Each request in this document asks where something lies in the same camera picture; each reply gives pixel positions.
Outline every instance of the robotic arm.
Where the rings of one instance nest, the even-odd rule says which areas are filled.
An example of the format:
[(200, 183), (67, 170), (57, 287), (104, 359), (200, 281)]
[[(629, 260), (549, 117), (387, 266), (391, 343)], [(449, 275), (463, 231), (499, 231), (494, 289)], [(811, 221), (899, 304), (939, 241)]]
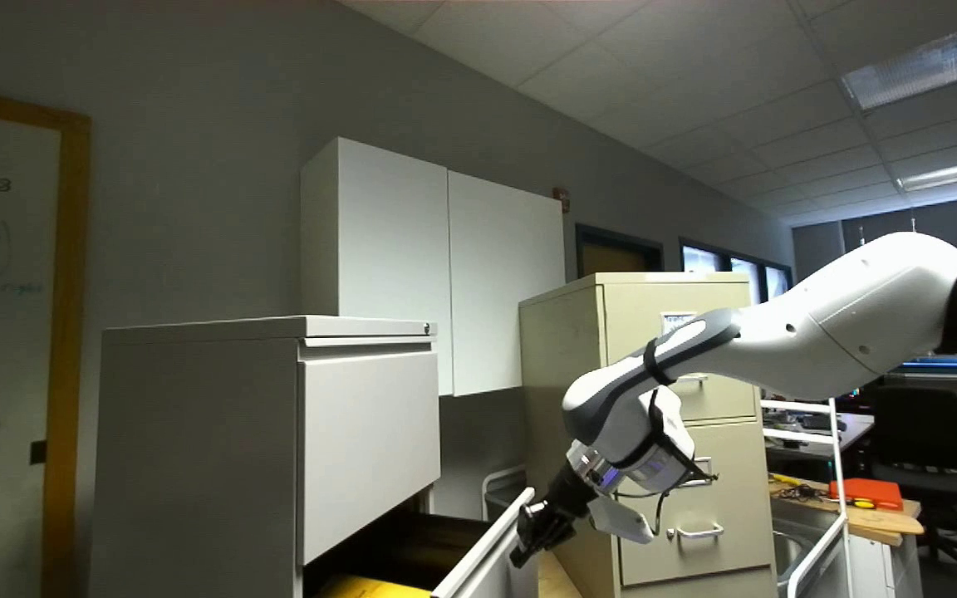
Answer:
[(957, 353), (957, 251), (894, 232), (763, 306), (696, 317), (583, 371), (562, 401), (575, 441), (549, 497), (520, 511), (510, 562), (564, 542), (583, 514), (605, 532), (651, 537), (612, 493), (621, 479), (651, 497), (704, 479), (668, 389), (679, 377), (721, 371), (786, 396), (839, 396), (933, 349)]

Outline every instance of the wall cabinet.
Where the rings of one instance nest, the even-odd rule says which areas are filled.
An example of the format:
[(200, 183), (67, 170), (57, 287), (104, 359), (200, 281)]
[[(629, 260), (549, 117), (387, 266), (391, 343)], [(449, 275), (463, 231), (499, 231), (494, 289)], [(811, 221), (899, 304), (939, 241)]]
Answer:
[[(529, 479), (546, 484), (562, 465), (567, 436), (562, 396), (587, 370), (624, 359), (668, 326), (709, 309), (752, 304), (736, 275), (598, 274), (520, 306), (520, 371), (530, 422)], [(631, 544), (575, 526), (555, 556), (581, 594), (774, 594), (774, 542), (767, 503), (756, 389), (723, 377), (685, 377), (675, 394), (714, 484), (675, 488), (661, 509), (661, 534)], [(648, 519), (659, 498), (621, 498)]]
[(520, 382), (518, 304), (564, 284), (562, 203), (331, 139), (300, 216), (307, 314), (435, 323), (437, 396)]

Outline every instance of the wooden whiteboard frame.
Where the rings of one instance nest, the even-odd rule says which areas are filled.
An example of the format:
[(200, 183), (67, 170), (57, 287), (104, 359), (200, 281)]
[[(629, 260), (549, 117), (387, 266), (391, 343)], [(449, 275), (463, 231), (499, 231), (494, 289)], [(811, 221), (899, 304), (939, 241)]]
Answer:
[(78, 594), (75, 582), (75, 431), (82, 346), (82, 260), (89, 189), (89, 120), (0, 97), (0, 120), (50, 129), (57, 158), (54, 314), (45, 371), (45, 465), (44, 465), (44, 598)]

